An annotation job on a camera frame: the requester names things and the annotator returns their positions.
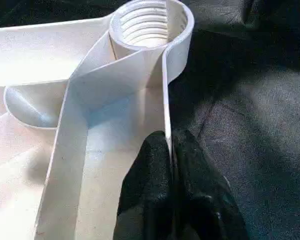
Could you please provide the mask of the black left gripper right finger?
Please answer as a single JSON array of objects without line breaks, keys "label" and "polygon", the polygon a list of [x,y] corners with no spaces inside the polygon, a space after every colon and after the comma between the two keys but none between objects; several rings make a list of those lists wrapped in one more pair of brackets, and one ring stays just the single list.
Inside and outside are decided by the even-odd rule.
[{"label": "black left gripper right finger", "polygon": [[188,130],[172,134],[177,168],[179,240],[247,240],[244,218],[227,179]]}]

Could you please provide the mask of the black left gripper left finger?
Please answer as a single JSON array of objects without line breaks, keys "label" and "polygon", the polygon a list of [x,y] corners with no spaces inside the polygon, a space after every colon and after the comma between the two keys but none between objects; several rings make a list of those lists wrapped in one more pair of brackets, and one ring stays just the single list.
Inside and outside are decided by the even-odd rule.
[{"label": "black left gripper left finger", "polygon": [[169,240],[173,222],[170,154],[163,131],[148,135],[125,175],[115,240]]}]

